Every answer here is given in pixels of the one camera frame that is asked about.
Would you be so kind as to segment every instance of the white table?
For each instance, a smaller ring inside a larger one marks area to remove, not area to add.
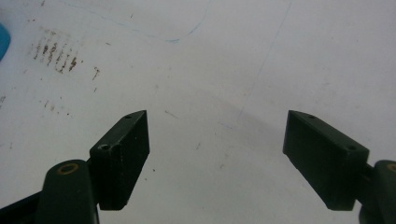
[[[282,153],[289,109],[396,160],[396,4],[384,1],[4,0],[0,206],[89,158],[147,109],[151,154],[102,223],[358,223]]]

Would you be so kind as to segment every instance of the screw hole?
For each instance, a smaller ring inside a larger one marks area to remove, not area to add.
[[[356,147],[354,147],[354,146],[349,146],[349,147],[347,147],[347,149],[349,149],[349,150],[356,150],[357,148]]]
[[[109,145],[101,145],[101,146],[99,146],[99,148],[102,150],[109,150],[110,146]]]
[[[78,169],[78,165],[75,163],[68,163],[66,165],[61,166],[58,169],[58,175],[69,175],[75,172]]]
[[[396,173],[396,164],[395,163],[388,164],[388,169]]]

